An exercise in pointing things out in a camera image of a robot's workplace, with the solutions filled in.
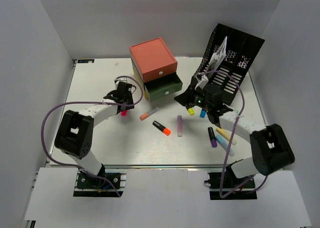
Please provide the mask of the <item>white printed paper booklet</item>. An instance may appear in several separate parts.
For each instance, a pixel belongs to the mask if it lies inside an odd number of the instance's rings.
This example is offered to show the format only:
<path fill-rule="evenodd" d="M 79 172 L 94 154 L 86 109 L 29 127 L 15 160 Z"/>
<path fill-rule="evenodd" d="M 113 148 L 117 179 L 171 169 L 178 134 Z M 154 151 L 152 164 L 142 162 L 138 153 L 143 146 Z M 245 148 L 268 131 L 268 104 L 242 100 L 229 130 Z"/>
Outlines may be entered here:
<path fill-rule="evenodd" d="M 212 72 L 209 73 L 209 71 L 215 71 L 219 67 L 221 62 L 225 59 L 225 57 L 227 55 L 226 54 L 227 41 L 228 41 L 228 37 L 225 36 L 222 44 L 220 45 L 218 50 L 213 53 L 213 55 L 209 61 L 209 64 L 205 68 L 204 72 L 206 72 L 206 77 L 208 79 L 213 75 L 213 73 Z"/>

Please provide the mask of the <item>yellow bottom drawer box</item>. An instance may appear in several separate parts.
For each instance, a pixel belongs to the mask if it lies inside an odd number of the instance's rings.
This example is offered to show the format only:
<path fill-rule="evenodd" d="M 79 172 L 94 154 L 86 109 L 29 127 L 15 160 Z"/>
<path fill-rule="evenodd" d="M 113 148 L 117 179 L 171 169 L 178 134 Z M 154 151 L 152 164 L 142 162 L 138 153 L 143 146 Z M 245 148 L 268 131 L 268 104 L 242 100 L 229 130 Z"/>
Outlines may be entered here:
<path fill-rule="evenodd" d="M 138 83 L 139 83 L 139 84 L 141 85 L 141 87 L 143 88 L 144 98 L 145 98 L 146 100 L 149 100 L 149 96 L 148 96 L 146 87 L 145 87 L 145 85 L 144 85 L 144 83 L 143 83 L 143 80 L 141 79 L 139 73 L 138 73 L 135 69 L 133 69 L 133 74 L 134 74 L 135 79 L 138 81 Z"/>

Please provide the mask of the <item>black yellow highlighter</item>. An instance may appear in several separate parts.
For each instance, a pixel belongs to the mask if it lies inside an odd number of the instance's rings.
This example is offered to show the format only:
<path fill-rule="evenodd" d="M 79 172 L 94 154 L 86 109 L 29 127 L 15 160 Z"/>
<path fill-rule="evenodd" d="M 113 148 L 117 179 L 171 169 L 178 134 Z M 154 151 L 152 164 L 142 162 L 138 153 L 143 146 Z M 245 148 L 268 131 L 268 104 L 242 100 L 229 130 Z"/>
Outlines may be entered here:
<path fill-rule="evenodd" d="M 187 111 L 188 111 L 188 113 L 189 113 L 190 116 L 195 115 L 195 112 L 194 112 L 193 108 L 188 108 Z"/>

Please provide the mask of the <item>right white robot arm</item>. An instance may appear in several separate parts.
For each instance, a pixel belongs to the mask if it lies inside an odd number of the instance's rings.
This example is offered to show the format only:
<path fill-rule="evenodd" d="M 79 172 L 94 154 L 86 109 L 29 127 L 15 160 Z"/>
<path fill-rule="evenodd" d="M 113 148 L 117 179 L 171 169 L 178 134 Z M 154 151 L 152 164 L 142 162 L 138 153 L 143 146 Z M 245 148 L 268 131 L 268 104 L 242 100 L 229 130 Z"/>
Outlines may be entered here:
<path fill-rule="evenodd" d="M 224 104 L 217 85 L 207 84 L 203 89 L 188 86 L 175 97 L 175 101 L 187 109 L 194 106 L 204 109 L 212 124 L 234 132 L 250 144 L 251 157 L 228 165 L 225 179 L 229 186 L 238 187 L 247 176 L 267 176 L 295 162 L 295 155 L 281 126 L 259 125 L 241 117 Z"/>

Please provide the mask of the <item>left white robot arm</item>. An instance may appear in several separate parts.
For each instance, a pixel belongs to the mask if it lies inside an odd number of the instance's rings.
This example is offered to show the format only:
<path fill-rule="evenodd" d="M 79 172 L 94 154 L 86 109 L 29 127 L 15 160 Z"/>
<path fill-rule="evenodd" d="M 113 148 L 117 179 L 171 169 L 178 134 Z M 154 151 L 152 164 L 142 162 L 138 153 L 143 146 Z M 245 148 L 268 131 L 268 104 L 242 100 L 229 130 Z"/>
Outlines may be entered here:
<path fill-rule="evenodd" d="M 90 173 L 88 181 L 94 187 L 101 187 L 106 181 L 102 163 L 91 152 L 94 128 L 108 118 L 134 108 L 132 88 L 132 84 L 119 80 L 115 90 L 103 97 L 103 104 L 78 112 L 68 110 L 63 115 L 54 146 Z"/>

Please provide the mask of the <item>pink black highlighter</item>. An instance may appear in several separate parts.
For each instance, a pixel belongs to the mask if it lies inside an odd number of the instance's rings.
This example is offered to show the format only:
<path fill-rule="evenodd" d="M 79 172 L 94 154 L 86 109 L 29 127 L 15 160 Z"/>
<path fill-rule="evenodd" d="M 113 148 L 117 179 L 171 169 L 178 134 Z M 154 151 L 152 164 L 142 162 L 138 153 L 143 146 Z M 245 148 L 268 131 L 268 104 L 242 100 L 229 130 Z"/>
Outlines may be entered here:
<path fill-rule="evenodd" d="M 123 111 L 121 111 L 120 114 L 121 114 L 121 116 L 126 116 L 126 115 L 127 115 L 127 112 L 128 112 L 127 110 L 123 110 Z"/>

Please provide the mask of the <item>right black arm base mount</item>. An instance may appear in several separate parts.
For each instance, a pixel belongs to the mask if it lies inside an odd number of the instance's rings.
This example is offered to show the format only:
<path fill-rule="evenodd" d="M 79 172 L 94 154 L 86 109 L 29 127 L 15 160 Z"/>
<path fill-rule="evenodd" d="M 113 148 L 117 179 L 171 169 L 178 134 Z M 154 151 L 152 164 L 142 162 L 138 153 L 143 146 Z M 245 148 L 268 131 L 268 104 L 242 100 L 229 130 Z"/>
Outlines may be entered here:
<path fill-rule="evenodd" d="M 226 168 L 224 180 L 223 180 L 223 189 L 222 193 L 226 194 L 233 188 L 237 187 L 244 181 L 247 177 L 236 178 L 230 171 L 229 168 Z M 221 172 L 210 172 L 208 173 L 207 180 L 204 181 L 204 185 L 209 188 L 209 197 L 210 200 L 256 200 L 257 192 L 255 191 L 256 184 L 255 180 L 252 177 L 247 183 L 243 184 L 230 195 L 222 199 L 220 197 L 220 182 L 221 182 Z"/>

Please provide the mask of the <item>coral top drawer box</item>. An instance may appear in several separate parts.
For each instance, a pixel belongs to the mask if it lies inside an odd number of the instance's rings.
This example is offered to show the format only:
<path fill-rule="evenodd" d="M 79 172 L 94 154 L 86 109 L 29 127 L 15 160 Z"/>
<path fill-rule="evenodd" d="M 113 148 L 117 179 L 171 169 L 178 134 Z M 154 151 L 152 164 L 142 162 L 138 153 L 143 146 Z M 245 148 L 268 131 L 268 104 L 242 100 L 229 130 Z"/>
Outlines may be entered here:
<path fill-rule="evenodd" d="M 177 71 L 178 62 L 162 38 L 129 48 L 130 57 L 143 82 L 149 82 Z"/>

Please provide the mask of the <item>black purple highlighter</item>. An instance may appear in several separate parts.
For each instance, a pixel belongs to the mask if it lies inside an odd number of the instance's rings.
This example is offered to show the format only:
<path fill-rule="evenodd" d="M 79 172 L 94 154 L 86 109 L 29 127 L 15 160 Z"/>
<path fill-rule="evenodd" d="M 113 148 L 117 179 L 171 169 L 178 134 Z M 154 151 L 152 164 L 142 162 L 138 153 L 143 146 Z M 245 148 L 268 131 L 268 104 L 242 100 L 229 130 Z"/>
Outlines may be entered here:
<path fill-rule="evenodd" d="M 217 140 L 216 140 L 214 130 L 212 127 L 209 127 L 207 130 L 208 130 L 211 146 L 213 148 L 216 148 L 218 145 L 217 145 Z"/>

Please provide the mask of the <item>green drawer box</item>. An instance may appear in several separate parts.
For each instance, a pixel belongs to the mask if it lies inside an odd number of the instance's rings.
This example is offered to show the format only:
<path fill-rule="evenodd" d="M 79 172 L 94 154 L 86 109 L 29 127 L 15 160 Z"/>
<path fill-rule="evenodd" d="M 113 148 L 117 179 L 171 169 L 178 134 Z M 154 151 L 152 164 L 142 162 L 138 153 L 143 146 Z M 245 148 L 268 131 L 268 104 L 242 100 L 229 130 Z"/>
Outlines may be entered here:
<path fill-rule="evenodd" d="M 131 62 L 132 69 L 137 68 L 134 62 Z M 176 93 L 182 89 L 183 83 L 176 73 L 169 74 L 162 78 L 158 78 L 144 83 L 146 91 L 149 96 L 149 101 L 155 101 L 167 95 Z"/>

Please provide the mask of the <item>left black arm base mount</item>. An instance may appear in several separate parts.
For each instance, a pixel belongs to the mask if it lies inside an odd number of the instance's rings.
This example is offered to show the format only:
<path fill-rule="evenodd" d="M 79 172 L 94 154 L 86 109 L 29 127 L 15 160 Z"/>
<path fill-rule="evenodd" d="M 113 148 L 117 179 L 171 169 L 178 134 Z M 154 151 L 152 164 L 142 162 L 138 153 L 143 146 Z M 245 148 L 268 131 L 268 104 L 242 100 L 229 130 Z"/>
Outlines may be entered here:
<path fill-rule="evenodd" d="M 123 170 L 105 170 L 105 177 L 122 196 L 126 185 L 127 174 Z M 79 171 L 76 176 L 73 197 L 116 197 L 117 192 L 109 182 L 88 176 Z"/>

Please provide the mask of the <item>black orange highlighter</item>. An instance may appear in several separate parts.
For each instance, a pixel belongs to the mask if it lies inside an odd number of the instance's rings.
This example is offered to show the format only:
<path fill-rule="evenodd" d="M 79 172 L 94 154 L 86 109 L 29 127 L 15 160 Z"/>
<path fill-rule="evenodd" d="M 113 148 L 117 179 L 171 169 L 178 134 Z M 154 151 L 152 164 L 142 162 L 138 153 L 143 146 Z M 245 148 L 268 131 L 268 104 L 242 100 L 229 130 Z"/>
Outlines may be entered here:
<path fill-rule="evenodd" d="M 163 134 L 165 134 L 166 136 L 169 136 L 171 134 L 171 131 L 168 128 L 166 128 L 165 126 L 163 126 L 157 121 L 153 121 L 152 125 L 156 127 L 159 131 L 161 131 Z"/>

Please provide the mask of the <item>black blue highlighter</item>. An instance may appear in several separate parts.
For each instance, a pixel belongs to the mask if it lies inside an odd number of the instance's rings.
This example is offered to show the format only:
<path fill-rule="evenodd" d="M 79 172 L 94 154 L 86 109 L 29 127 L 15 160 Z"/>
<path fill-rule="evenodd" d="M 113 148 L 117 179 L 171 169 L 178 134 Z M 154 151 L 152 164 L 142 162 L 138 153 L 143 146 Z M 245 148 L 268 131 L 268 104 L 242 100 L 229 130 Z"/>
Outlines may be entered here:
<path fill-rule="evenodd" d="M 202 109 L 199 116 L 200 118 L 205 118 L 206 114 L 207 114 L 206 110 Z"/>

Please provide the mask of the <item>orange grey highlighter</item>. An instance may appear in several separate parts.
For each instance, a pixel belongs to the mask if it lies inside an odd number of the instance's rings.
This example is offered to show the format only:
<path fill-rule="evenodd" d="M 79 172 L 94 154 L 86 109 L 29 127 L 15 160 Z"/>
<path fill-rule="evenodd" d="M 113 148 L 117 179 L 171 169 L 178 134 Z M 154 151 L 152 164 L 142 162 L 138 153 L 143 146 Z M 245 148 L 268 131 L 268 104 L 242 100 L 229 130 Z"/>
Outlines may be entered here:
<path fill-rule="evenodd" d="M 147 119 L 148 117 L 150 117 L 151 115 L 153 115 L 154 113 L 156 113 L 160 108 L 158 106 L 152 108 L 151 110 L 143 113 L 139 119 L 140 121 L 144 121 L 145 119 Z"/>

